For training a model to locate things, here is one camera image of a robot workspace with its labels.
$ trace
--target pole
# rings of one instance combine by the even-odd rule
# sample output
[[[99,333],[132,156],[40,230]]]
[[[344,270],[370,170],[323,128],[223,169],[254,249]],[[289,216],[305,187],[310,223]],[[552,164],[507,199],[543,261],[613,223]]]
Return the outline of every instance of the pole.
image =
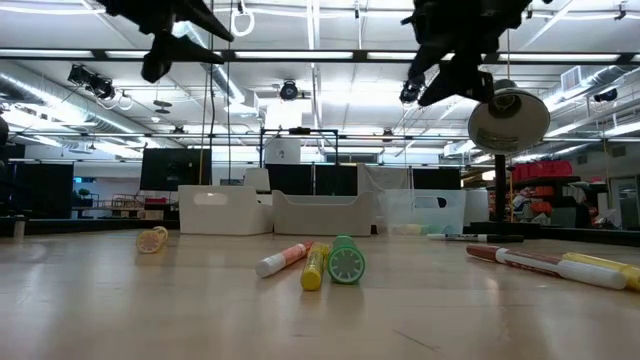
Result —
[[[507,196],[507,169],[504,155],[495,156],[496,166],[496,211],[495,220],[497,222],[504,221],[504,207],[506,206],[505,198]]]
[[[260,146],[259,146],[259,153],[260,153],[260,168],[262,168],[262,142],[264,141],[264,128],[260,128]]]

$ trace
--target wooden table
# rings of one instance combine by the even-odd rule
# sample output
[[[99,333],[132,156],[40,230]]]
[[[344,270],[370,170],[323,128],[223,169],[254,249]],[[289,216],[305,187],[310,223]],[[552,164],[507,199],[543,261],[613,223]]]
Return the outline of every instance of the wooden table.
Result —
[[[464,244],[357,240],[360,286],[299,285],[302,263],[260,280],[262,257],[308,238],[138,231],[0,245],[2,359],[637,359],[640,294],[470,258]],[[532,240],[640,264],[640,249]]]

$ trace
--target plastic bin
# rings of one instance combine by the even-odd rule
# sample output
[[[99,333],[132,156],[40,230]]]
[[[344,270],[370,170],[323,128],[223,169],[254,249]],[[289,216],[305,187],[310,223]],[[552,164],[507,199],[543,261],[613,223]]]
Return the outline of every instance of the plastic bin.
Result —
[[[385,190],[387,231],[395,235],[462,234],[464,190]]]

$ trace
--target ceiling light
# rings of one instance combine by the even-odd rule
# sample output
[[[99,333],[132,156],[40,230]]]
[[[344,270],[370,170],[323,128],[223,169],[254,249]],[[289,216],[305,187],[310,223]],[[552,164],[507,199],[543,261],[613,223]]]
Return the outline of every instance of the ceiling light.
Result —
[[[92,58],[89,50],[39,50],[39,49],[0,49],[4,57],[52,57],[52,58]]]
[[[500,54],[500,61],[615,61],[620,54]]]
[[[486,161],[490,161],[490,160],[493,160],[493,156],[491,156],[490,154],[487,154],[487,155],[482,155],[482,156],[479,156],[479,157],[475,158],[473,160],[473,163],[474,164],[480,164],[480,163],[483,163],[483,162],[486,162]]]
[[[455,54],[449,53],[442,57],[442,61],[451,61]],[[414,52],[370,52],[367,54],[369,60],[413,60],[416,57]]]
[[[353,59],[351,51],[236,51],[238,59]]]
[[[26,137],[26,136],[18,136],[18,137],[21,138],[21,139],[24,139],[24,140],[28,140],[28,141],[39,142],[40,144],[43,144],[43,145],[49,145],[49,146],[55,146],[55,147],[61,147],[62,146],[62,144],[60,144],[56,140],[48,138],[46,136],[36,135],[34,137]]]
[[[416,57],[416,53],[402,53],[402,52],[370,52],[367,54],[367,59],[370,60],[413,60]]]
[[[483,172],[482,173],[482,180],[484,180],[484,181],[492,181],[495,178],[496,178],[496,171],[495,170],[491,170],[491,171],[487,171],[487,172]]]
[[[548,133],[545,134],[545,137],[553,137],[553,136],[558,136],[558,135],[562,135],[562,134],[566,134],[571,130],[575,130],[579,127],[579,125],[572,123],[569,125],[565,125],[565,126],[561,126],[553,131],[549,131]]]
[[[640,130],[640,121],[631,124],[616,126],[604,132],[605,136],[617,136]]]
[[[535,161],[538,159],[541,159],[545,156],[549,156],[549,154],[529,154],[529,155],[521,155],[521,156],[516,156],[512,159],[513,162],[516,163],[526,163],[529,161]]]
[[[122,156],[125,158],[140,158],[142,154],[138,151],[127,149],[124,146],[108,144],[108,143],[95,143],[95,147],[104,152],[108,152],[113,155]]]
[[[586,146],[587,146],[587,145],[572,146],[572,147],[570,147],[570,148],[566,148],[566,149],[564,149],[564,150],[557,151],[554,155],[557,155],[557,156],[560,156],[560,155],[567,155],[567,154],[572,153],[572,152],[574,152],[574,151],[576,151],[576,150],[583,149],[583,148],[585,148]]]
[[[106,53],[112,59],[142,59],[147,55],[147,51],[141,50],[106,51]]]

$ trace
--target lamp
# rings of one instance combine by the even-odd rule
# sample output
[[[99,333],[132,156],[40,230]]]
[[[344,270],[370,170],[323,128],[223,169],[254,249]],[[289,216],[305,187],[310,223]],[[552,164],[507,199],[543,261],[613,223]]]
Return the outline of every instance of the lamp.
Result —
[[[506,79],[497,81],[494,89],[493,99],[476,106],[469,118],[469,137],[476,146],[508,155],[542,140],[551,122],[542,100]]]

